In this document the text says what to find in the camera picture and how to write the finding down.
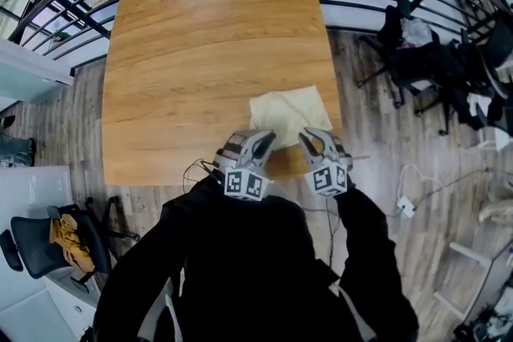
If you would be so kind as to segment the black office chair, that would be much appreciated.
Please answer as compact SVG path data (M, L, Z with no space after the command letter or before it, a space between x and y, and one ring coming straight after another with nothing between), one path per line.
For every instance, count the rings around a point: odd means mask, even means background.
M476 131L495 127L513 138L513 78L504 82L499 77L499 68L506 62L513 63L513 17L498 16L483 44L463 38L461 42L438 46L432 56L438 66L430 67L430 76L438 86L438 97L415 114L441 104L445 121L438 132L441 136L449 134L450 113L454 111L461 124ZM487 117L482 113L471 117L469 93L492 98Z
M117 259L111 238L140 240L140 235L114 231L109 227L110 211L113 205L119 205L119 197L108 199L99 218L91 205L94 200L86 198L84 208L76 204L63 207L48 207L45 219L29 219L15 216L10 221L10 228L0 234L0 249L8 266L16 271L27 271L33 279L40 279L61 268L74 268L63 257L63 250L57 244L49 243L50 221L59 219L62 214L71 215L78 223L79 238L88 246L95 264L92 273L83 273L79 279L70 278L71 283L81 292L89 294L87 281L96 273L110 274L113 260Z
M421 29L426 29L428 42L416 46L407 42L403 36L402 23L419 23ZM427 24L408 14L403 14L396 6L387 6L385 23L379 30L376 39L362 35L359 42L364 42L374 49L382 59L383 66L367 78L357 81L357 87L362 88L371 80L382 74L388 74L392 83L398 88L393 97L393 106L398 109L405 103L404 90L410 90L414 95L412 82L422 79L422 67L426 63L426 55L440 45L440 38Z

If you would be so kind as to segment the white power strip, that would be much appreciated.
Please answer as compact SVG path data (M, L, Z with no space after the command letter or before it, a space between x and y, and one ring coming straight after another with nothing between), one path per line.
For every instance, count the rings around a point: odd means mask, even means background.
M407 217L409 219L411 219L416 212L416 207L405 196L401 196L398 199L397 208L399 209L401 215L404 215L405 217Z

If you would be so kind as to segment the white metal frame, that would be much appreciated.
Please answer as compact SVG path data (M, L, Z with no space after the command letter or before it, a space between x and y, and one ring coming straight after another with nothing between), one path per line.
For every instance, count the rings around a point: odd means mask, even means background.
M500 299L503 288L513 272L513 263L508 263L513 251L513 240L504 246L494 257L487 257L464 247L460 243L451 242L449 248L458 254L476 262L484 269L482 279L476 293L472 296L466 308L460 310L442 293L435 291L434 298L446 309L452 312L464 324L474 320L487 305L494 306Z

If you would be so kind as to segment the white cloth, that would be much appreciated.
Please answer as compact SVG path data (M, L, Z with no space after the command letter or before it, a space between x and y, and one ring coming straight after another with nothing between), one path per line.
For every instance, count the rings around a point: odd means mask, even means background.
M471 117L477 117L479 113L482 113L487 117L491 102L492 98L490 97L469 93L467 96L467 103Z

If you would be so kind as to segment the person's left forearm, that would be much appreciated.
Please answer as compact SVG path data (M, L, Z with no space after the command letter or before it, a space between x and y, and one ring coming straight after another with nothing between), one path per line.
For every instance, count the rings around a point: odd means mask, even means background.
M242 201L226 196L212 177L206 177L163 205L157 227L164 244L187 253L195 243L218 245L228 240L242 210Z

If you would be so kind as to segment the person's right forearm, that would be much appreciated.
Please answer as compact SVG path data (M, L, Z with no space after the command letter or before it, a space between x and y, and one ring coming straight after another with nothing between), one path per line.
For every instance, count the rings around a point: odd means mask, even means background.
M386 216L366 194L350 187L334 199L347 231L346 245L350 256L383 247L388 240Z

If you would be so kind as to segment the person's right hand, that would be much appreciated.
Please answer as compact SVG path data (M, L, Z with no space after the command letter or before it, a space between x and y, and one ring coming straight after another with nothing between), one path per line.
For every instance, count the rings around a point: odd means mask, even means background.
M335 143L338 154L338 162L345 167L347 171L353 169L353 156L345 151L341 142Z

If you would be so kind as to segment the white cabinet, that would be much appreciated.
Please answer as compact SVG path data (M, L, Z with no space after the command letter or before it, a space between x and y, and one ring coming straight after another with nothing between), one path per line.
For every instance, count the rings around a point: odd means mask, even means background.
M50 206L73 203L69 167L0 169L0 233L15 216L43 219ZM92 325L99 289L73 285L82 275L61 268L33 279L25 268L12 270L0 251L0 331L10 342L79 342Z

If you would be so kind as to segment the orange jacket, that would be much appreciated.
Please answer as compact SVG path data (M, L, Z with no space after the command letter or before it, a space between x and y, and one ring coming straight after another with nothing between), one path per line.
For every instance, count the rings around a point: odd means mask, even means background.
M49 243L57 244L63 250L64 259L83 273L92 273L95 264L88 246L79 238L78 223L69 214L50 221Z

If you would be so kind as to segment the frosted glass partition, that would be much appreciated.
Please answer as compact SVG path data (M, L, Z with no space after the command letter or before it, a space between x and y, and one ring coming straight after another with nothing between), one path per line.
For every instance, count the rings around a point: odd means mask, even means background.
M0 112L17 102L37 102L72 86L71 67L0 38Z

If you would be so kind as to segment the person's black clothed body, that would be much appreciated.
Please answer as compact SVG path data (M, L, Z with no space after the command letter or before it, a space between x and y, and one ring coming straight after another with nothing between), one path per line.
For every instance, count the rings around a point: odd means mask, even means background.
M378 342L417 342L419 323L402 290L389 238L348 256L341 296L328 285L302 208L270 195L243 202L233 235L184 253L164 244L157 223L108 276L93 323L95 342L136 342L169 280L184 342L363 342L363 319Z

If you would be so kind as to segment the person's left hand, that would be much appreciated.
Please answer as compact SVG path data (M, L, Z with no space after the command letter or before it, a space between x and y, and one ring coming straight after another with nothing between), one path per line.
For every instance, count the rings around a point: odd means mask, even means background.
M246 136L241 133L233 133L225 144L216 151L213 164L217 168L235 168L245 144Z

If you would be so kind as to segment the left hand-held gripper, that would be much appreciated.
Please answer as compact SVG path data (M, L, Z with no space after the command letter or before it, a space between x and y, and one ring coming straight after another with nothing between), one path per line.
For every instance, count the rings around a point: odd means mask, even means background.
M265 166L277 138L274 131L236 131L246 136L236 167L224 168L224 193L227 196L261 201L269 179Z

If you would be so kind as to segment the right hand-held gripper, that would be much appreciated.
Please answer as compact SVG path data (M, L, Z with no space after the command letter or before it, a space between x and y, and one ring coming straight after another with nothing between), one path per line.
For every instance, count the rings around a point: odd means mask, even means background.
M304 134L299 133L299 143L309 171L305 180L309 188L317 195L334 197L348 189L348 171L338 162L334 139L330 131L315 127L305 127Z

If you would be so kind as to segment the cream cloth shorts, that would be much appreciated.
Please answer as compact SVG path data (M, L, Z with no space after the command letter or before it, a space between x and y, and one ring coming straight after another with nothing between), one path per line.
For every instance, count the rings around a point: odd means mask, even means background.
M299 143L305 127L331 131L332 123L316 86L272 91L249 100L251 130L273 130L274 150Z

